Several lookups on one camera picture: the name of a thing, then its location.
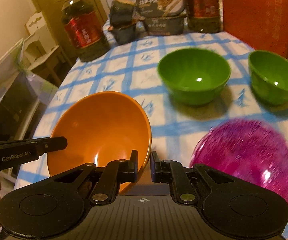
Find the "orange bowl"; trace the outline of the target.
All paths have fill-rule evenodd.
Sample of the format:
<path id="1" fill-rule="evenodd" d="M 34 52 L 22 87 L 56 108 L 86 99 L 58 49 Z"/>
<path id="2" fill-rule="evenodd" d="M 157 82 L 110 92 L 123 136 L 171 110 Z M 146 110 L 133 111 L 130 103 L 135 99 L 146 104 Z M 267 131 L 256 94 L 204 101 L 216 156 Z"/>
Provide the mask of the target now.
<path id="1" fill-rule="evenodd" d="M 55 125 L 52 137 L 65 137 L 66 149 L 47 154 L 47 168 L 55 176 L 85 163 L 104 167 L 138 152 L 142 175 L 151 151 L 149 119 L 141 105 L 119 92 L 99 92 L 73 104 Z"/>

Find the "pink plastic plate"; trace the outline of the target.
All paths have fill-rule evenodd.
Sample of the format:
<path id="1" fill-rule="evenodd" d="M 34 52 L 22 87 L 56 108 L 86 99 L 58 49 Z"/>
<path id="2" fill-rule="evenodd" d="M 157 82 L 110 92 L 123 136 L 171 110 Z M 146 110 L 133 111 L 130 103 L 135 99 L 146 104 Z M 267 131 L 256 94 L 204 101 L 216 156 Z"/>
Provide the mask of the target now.
<path id="1" fill-rule="evenodd" d="M 288 203 L 288 142 L 260 120 L 232 119 L 197 143 L 190 167 L 204 164 L 271 190 Z"/>

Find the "large green bowl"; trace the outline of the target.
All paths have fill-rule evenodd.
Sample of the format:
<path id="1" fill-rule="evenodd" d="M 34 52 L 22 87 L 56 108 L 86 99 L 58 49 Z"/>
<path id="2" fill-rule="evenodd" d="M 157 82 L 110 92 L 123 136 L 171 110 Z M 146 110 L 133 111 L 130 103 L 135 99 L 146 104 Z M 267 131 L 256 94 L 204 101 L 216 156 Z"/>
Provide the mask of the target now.
<path id="1" fill-rule="evenodd" d="M 171 98 L 189 106 L 202 106 L 219 97 L 231 76 L 221 55 L 200 48 L 168 53 L 157 71 Z"/>

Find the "small green bowl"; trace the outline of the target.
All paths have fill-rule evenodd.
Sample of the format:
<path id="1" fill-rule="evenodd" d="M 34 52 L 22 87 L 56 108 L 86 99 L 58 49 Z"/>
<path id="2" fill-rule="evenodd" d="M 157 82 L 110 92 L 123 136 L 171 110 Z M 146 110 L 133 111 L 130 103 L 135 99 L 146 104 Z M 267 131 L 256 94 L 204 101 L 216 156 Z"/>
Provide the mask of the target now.
<path id="1" fill-rule="evenodd" d="M 255 95 L 269 105 L 288 102 L 288 60 L 266 50 L 248 55 L 251 87 Z"/>

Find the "blue checked tablecloth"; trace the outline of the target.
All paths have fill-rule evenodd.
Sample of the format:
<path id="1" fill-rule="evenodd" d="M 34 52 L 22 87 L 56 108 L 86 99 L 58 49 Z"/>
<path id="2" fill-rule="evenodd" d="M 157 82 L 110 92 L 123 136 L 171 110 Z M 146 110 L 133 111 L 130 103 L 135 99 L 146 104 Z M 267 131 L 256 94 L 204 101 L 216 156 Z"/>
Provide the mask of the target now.
<path id="1" fill-rule="evenodd" d="M 263 120 L 288 141 L 288 103 L 270 107 L 251 91 L 248 54 L 251 47 L 220 32 L 185 31 L 175 36 L 148 36 L 138 24 L 137 41 L 118 46 L 107 35 L 111 49 L 90 63 L 77 61 L 63 80 L 41 118 L 34 137 L 48 137 L 59 118 L 75 102 L 95 92 L 117 91 L 133 97 L 145 110 L 152 127 L 152 148 L 164 159 L 188 165 L 197 142 L 214 126 L 232 118 Z M 212 50 L 231 67 L 231 77 L 220 97 L 200 107 L 176 105 L 157 73 L 160 59 L 185 47 Z"/>

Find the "white wooden chair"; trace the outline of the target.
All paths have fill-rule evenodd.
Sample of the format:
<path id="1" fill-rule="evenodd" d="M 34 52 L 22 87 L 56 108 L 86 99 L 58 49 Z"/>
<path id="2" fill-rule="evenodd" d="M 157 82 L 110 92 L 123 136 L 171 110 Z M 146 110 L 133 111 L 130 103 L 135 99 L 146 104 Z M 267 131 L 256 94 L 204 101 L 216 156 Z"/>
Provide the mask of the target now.
<path id="1" fill-rule="evenodd" d="M 73 66 L 63 48 L 51 34 L 42 12 L 36 12 L 25 24 L 29 37 L 24 41 L 24 56 L 28 70 L 44 79 L 50 77 L 57 87 L 62 83 L 56 72 L 58 64 Z"/>

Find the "lower dark noodle cup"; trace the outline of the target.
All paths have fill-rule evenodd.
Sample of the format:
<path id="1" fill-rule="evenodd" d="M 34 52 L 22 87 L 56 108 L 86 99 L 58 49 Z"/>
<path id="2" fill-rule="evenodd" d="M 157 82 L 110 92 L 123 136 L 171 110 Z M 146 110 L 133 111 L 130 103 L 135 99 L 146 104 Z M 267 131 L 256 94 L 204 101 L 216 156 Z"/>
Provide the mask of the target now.
<path id="1" fill-rule="evenodd" d="M 108 32 L 113 35 L 118 45 L 124 45 L 136 40 L 136 25 L 137 22 L 134 21 L 131 24 L 127 25 L 120 25 L 117 27 L 109 26 Z"/>

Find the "black instant meal box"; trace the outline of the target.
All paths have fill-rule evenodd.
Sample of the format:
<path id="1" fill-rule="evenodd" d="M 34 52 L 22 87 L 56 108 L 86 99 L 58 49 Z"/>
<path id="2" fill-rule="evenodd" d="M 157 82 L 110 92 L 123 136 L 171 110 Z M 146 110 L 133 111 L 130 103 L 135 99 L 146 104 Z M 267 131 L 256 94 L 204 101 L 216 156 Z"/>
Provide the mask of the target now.
<path id="1" fill-rule="evenodd" d="M 186 15 L 172 17 L 151 17 L 142 20 L 145 31 L 153 36 L 180 35 L 184 31 Z"/>

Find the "left oil bottle red label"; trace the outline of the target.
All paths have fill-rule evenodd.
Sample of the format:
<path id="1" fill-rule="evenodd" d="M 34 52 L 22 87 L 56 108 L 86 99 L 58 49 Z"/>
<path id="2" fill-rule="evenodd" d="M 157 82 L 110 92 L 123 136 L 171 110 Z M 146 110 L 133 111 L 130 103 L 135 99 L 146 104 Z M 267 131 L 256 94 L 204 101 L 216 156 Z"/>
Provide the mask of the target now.
<path id="1" fill-rule="evenodd" d="M 61 22 L 82 62 L 90 62 L 110 50 L 94 5 L 88 0 L 64 0 Z"/>

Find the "oil bottle red label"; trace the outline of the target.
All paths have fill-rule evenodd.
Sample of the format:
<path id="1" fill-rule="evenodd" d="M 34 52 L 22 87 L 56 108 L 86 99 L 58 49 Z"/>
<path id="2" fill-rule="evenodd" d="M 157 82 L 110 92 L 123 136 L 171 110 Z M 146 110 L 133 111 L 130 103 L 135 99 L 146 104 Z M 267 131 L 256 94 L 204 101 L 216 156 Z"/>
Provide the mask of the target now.
<path id="1" fill-rule="evenodd" d="M 219 0 L 186 0 L 188 28 L 197 33 L 218 33 L 221 28 Z"/>
<path id="2" fill-rule="evenodd" d="M 88 0 L 64 0 L 61 22 L 82 62 L 90 62 L 110 50 L 94 5 Z"/>

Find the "tilted dark noodle cup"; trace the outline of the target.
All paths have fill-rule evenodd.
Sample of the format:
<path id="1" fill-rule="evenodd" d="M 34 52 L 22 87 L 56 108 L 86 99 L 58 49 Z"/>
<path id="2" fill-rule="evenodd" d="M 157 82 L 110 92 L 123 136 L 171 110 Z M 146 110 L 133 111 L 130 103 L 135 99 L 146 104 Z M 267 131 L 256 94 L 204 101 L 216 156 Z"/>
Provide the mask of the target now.
<path id="1" fill-rule="evenodd" d="M 131 24 L 134 4 L 134 2 L 128 0 L 114 0 L 110 7 L 110 24 L 113 27 Z"/>

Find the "oval instant rice box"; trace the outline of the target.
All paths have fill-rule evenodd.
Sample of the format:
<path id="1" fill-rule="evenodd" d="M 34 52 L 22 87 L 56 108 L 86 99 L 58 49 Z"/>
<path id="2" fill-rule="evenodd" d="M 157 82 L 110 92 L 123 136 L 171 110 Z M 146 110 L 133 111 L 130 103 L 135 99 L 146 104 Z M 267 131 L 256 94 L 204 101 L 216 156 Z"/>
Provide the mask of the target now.
<path id="1" fill-rule="evenodd" d="M 136 0 L 136 11 L 145 18 L 173 17 L 185 9 L 185 0 Z"/>

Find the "right oil bottle red label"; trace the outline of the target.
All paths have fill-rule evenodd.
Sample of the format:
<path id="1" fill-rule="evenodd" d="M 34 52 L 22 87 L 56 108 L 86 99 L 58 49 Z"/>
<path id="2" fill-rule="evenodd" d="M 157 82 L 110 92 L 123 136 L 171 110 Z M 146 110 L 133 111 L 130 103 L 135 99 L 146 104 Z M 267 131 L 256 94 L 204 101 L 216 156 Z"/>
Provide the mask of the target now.
<path id="1" fill-rule="evenodd" d="M 221 28 L 219 0 L 186 0 L 188 28 L 197 33 L 218 33 Z"/>

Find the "red tote bag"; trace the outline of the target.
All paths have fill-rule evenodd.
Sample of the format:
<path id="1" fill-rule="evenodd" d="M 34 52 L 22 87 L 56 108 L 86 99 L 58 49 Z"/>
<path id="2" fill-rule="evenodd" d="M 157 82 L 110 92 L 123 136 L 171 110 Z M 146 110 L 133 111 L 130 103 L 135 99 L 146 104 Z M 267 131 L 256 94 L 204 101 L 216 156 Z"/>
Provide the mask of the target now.
<path id="1" fill-rule="evenodd" d="M 288 0 L 222 1 L 224 31 L 288 59 Z"/>

